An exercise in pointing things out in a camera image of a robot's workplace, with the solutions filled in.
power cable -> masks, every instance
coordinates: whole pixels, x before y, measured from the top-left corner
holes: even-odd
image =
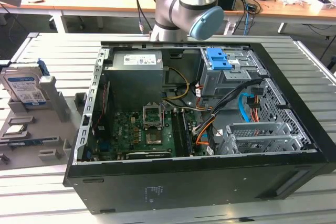
[[[26,27],[24,27],[24,25],[22,25],[21,22],[19,22],[19,20],[12,13],[10,13],[9,10],[2,3],[0,3],[0,5],[8,14],[10,14],[15,19],[15,21],[23,28],[23,30],[28,33]]]
[[[142,9],[141,9],[141,6],[140,6],[140,3],[139,3],[139,0],[136,0],[136,4],[137,4],[138,9],[140,10],[140,12],[141,12],[143,18],[146,20],[148,27],[149,27],[150,30],[152,31],[153,29],[152,29],[152,27],[151,27],[151,24],[149,24],[149,22],[148,22],[148,20],[147,20],[147,18],[146,18],[146,16],[145,16],[145,14],[143,13],[143,11],[142,11]]]
[[[328,44],[327,47],[325,48],[323,54],[321,55],[321,57],[320,57],[320,59],[319,59],[320,61],[322,60],[323,56],[324,56],[324,55],[326,54],[326,52],[328,51],[328,49],[329,49],[329,47],[331,46],[331,44],[334,42],[335,38],[336,38],[336,35],[332,38],[332,40],[329,42],[329,44]]]

blue hard drive label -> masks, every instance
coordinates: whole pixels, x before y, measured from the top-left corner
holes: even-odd
[[[10,77],[7,79],[12,91],[25,105],[43,105],[46,99],[33,77]]]

gray carpet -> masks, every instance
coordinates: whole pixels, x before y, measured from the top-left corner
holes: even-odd
[[[13,18],[6,15],[7,25],[0,27],[0,59],[10,59],[16,52],[18,47],[24,41],[27,33],[20,27],[20,25],[15,22],[11,31],[9,39],[9,30],[13,24]],[[42,33],[54,33],[54,30],[49,28],[49,18],[50,16],[45,15],[19,15],[18,20],[25,26],[25,28],[30,32],[42,32]],[[97,26],[97,20],[95,17],[83,17],[86,28],[85,30],[80,30],[79,20],[77,17],[69,16],[66,18],[68,30],[70,33],[139,33],[138,20],[136,18],[116,18],[116,17],[104,17],[104,28],[99,29]],[[150,19],[152,26],[154,25],[154,19]],[[264,35],[264,36],[281,36],[277,33],[278,23],[255,23],[250,30],[249,35]],[[319,28],[325,28],[328,26],[316,25]],[[336,35],[336,26],[332,26],[326,30],[318,30],[317,32],[323,35]],[[219,29],[218,34],[223,34],[224,25]],[[237,35],[243,34],[242,30],[236,31]],[[317,57],[320,57],[324,49],[330,42],[330,40],[325,40],[326,37],[320,36],[314,33],[308,26],[301,24],[289,24],[286,27],[283,36],[291,36],[294,40],[301,40],[306,47]],[[328,52],[325,54],[322,62],[328,64],[330,62],[331,56],[336,56],[336,41],[331,45]]]

yellow wire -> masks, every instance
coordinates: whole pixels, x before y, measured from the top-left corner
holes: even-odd
[[[184,77],[184,75],[181,74],[181,72],[179,72],[177,69],[175,69],[175,68],[171,68],[171,67],[169,67],[169,68],[170,68],[170,69],[173,69],[174,71],[176,71],[176,73],[178,73],[178,74],[184,79],[185,84],[187,85],[187,88],[185,89],[185,92],[184,92],[183,94],[178,95],[178,96],[176,96],[176,97],[167,97],[167,98],[165,98],[165,99],[167,99],[167,100],[175,100],[175,99],[182,98],[182,97],[184,97],[185,95],[188,94],[190,83],[189,83],[188,80]]]

orange cable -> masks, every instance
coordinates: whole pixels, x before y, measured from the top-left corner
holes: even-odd
[[[208,127],[210,126],[210,124],[212,124],[214,121],[215,121],[215,119],[213,119],[212,121],[210,121],[210,122],[204,127],[204,129],[202,129],[202,131],[200,132],[200,134],[199,134],[198,137],[197,137],[196,145],[199,145],[199,144],[209,145],[209,143],[207,143],[207,142],[199,142],[199,140],[201,139],[202,134],[203,134],[203,132],[206,130],[206,128],[208,128]]]

